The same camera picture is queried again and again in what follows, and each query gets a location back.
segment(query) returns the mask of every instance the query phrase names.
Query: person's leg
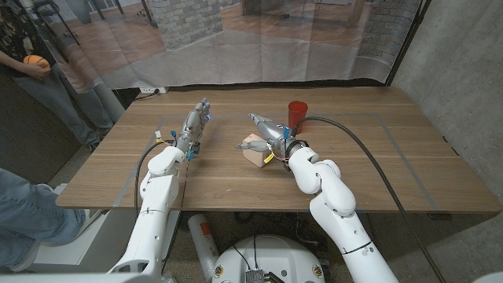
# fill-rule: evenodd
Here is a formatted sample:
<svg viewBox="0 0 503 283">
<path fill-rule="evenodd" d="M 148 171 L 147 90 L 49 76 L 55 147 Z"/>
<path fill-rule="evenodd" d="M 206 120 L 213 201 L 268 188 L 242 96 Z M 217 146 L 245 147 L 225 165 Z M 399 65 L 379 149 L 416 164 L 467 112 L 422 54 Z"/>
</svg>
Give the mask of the person's leg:
<svg viewBox="0 0 503 283">
<path fill-rule="evenodd" d="M 0 168 L 0 228 L 35 240 L 68 243 L 86 221 L 83 209 L 56 205 L 57 194 Z"/>
<path fill-rule="evenodd" d="M 42 82 L 32 77 L 13 79 L 18 86 L 28 92 L 35 100 L 56 114 L 81 144 L 92 145 L 100 141 L 97 134 L 80 119 L 79 114 L 73 108 L 68 92 L 54 70 Z"/>
<path fill-rule="evenodd" d="M 0 266 L 20 266 L 26 258 L 35 260 L 40 241 L 0 228 Z"/>
<path fill-rule="evenodd" d="M 67 92 L 77 101 L 77 104 L 84 114 L 86 114 L 87 118 L 93 122 L 94 126 L 100 131 L 100 134 L 105 136 L 112 129 L 113 122 L 103 109 L 103 104 L 96 95 L 96 92 L 91 89 L 84 94 L 77 94 L 61 68 L 55 65 L 53 70 L 58 74 Z"/>
</svg>

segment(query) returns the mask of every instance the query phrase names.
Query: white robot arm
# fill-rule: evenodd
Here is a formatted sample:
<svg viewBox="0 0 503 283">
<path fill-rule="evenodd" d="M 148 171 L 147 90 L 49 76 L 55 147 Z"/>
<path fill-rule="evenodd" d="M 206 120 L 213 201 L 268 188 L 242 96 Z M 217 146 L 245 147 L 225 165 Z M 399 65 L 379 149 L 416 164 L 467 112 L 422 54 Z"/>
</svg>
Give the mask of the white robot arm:
<svg viewBox="0 0 503 283">
<path fill-rule="evenodd" d="M 149 161 L 149 172 L 140 185 L 143 199 L 137 222 L 122 259 L 109 271 L 140 273 L 152 282 L 161 281 L 161 266 L 167 213 L 178 195 L 177 165 L 184 164 L 199 151 L 199 140 L 210 119 L 207 99 L 188 115 L 173 146 L 166 147 Z"/>
<path fill-rule="evenodd" d="M 300 190 L 313 194 L 321 189 L 310 202 L 310 213 L 336 243 L 354 282 L 398 282 L 360 222 L 354 195 L 341 181 L 337 165 L 331 160 L 318 162 L 313 149 L 285 134 L 288 127 L 284 124 L 255 114 L 250 117 L 270 145 L 283 156 L 290 156 L 288 167 Z"/>
</svg>

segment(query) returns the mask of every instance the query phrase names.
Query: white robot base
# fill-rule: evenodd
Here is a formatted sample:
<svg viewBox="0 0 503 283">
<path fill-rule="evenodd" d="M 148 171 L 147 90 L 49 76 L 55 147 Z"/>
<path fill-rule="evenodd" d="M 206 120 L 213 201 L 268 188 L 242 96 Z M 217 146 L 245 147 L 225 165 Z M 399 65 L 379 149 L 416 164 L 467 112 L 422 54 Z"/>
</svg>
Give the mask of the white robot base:
<svg viewBox="0 0 503 283">
<path fill-rule="evenodd" d="M 316 256 L 287 237 L 257 235 L 238 242 L 234 247 L 218 258 L 213 283 L 325 282 Z"/>
</svg>

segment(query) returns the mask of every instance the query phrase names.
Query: screw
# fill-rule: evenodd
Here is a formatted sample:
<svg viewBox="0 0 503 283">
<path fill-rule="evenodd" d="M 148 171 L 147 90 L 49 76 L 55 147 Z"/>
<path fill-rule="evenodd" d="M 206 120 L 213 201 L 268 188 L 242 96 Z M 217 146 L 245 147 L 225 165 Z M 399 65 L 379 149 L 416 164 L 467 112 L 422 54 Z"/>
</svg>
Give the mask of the screw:
<svg viewBox="0 0 503 283">
<path fill-rule="evenodd" d="M 313 273 L 314 275 L 316 275 L 316 277 L 320 277 L 321 275 L 323 275 L 323 271 L 321 270 L 321 267 L 315 265 L 313 266 Z"/>
<path fill-rule="evenodd" d="M 223 274 L 223 266 L 217 266 L 215 268 L 215 276 L 220 277 Z"/>
</svg>

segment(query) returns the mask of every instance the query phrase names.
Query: red cup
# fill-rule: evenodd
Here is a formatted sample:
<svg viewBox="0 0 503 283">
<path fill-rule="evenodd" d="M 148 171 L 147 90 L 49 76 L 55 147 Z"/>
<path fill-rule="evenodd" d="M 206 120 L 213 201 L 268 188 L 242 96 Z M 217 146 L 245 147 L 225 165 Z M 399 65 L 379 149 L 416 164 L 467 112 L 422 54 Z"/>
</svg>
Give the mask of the red cup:
<svg viewBox="0 0 503 283">
<path fill-rule="evenodd" d="M 297 122 L 306 118 L 307 104 L 302 101 L 292 101 L 288 105 L 288 127 L 293 129 Z M 300 134 L 302 124 L 300 124 L 297 134 Z"/>
</svg>

